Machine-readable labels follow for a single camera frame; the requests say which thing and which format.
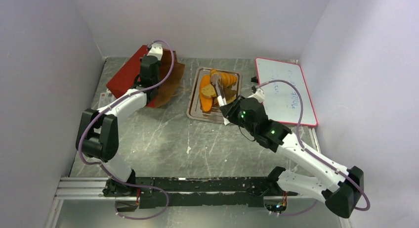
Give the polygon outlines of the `dark fake bread loaf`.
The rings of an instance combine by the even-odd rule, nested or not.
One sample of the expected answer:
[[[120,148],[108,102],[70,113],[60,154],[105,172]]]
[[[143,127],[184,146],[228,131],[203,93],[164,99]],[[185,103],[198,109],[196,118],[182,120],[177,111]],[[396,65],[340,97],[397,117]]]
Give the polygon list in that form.
[[[230,88],[224,88],[224,96],[227,102],[231,102],[236,98],[237,91]]]

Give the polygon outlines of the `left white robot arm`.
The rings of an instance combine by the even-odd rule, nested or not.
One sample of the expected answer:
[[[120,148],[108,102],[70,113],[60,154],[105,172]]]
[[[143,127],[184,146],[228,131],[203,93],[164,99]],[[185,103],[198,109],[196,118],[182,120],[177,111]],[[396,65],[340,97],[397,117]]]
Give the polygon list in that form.
[[[128,90],[115,101],[98,109],[86,109],[81,116],[76,150],[86,165],[98,165],[108,176],[104,194],[133,195],[139,186],[136,175],[118,154],[119,126],[156,96],[160,85],[162,55],[140,59],[139,73]]]

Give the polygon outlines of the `long orange fake baguette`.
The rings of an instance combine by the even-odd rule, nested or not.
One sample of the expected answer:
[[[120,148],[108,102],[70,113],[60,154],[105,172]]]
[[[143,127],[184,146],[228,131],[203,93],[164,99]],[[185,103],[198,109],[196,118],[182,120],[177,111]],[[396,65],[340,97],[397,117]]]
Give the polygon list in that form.
[[[206,98],[203,97],[200,93],[200,89],[210,83],[210,75],[204,75],[201,79],[200,86],[199,86],[199,97],[201,102],[201,108],[204,112],[209,112],[212,109],[213,106],[213,98]]]

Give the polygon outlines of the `metal tongs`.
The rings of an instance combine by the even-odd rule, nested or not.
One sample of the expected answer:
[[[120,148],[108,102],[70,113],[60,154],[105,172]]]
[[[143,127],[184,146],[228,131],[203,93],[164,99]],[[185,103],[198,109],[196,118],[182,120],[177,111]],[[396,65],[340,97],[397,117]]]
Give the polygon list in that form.
[[[226,99],[223,91],[223,85],[222,85],[222,76],[219,74],[213,74],[210,77],[211,84],[213,85],[216,95],[217,95],[217,101],[219,104],[219,107],[225,106]]]

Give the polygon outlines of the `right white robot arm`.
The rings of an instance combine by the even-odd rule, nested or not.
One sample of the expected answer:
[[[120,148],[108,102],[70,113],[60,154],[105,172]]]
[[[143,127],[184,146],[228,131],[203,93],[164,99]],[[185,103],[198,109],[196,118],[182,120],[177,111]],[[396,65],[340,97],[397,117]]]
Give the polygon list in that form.
[[[364,192],[364,172],[360,168],[348,168],[308,146],[290,128],[269,119],[254,97],[240,96],[220,106],[220,111],[231,124],[248,131],[260,146],[282,154],[311,174],[303,176],[276,168],[266,183],[270,194],[289,191],[310,196],[341,218],[349,218],[357,209]]]

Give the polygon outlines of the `silver metal tray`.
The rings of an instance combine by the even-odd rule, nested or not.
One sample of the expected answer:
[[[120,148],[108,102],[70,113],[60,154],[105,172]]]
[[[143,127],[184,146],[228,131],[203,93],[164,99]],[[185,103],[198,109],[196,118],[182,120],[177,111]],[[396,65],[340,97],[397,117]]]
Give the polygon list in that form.
[[[219,74],[221,78],[221,93],[224,103],[235,100],[241,91],[242,76],[233,71],[211,68],[199,68],[192,81],[191,96],[186,114],[189,118],[207,122],[224,124],[224,119],[219,110],[219,102],[215,87],[210,82],[210,77]]]

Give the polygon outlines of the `orange fake croissant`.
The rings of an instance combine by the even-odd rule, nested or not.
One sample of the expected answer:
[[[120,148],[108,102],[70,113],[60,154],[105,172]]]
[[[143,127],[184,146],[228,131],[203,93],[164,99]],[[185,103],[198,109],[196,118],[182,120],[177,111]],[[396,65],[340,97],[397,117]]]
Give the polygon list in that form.
[[[231,87],[234,86],[237,83],[238,77],[236,75],[221,72],[215,69],[210,70],[210,76],[220,76],[221,77],[221,83],[223,87]]]

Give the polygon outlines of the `red paper bag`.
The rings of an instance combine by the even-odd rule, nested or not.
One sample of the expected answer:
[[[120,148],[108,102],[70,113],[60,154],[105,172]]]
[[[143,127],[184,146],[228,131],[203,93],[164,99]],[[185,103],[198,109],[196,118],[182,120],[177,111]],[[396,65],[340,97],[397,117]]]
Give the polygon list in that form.
[[[128,89],[134,87],[151,87],[163,80],[173,62],[173,69],[169,77],[160,86],[146,91],[147,106],[158,108],[167,104],[174,96],[180,86],[185,65],[178,62],[176,52],[173,53],[174,59],[172,59],[169,49],[163,50],[161,60],[147,56],[148,52],[147,46],[142,45],[106,84],[106,87],[116,98],[121,97]]]

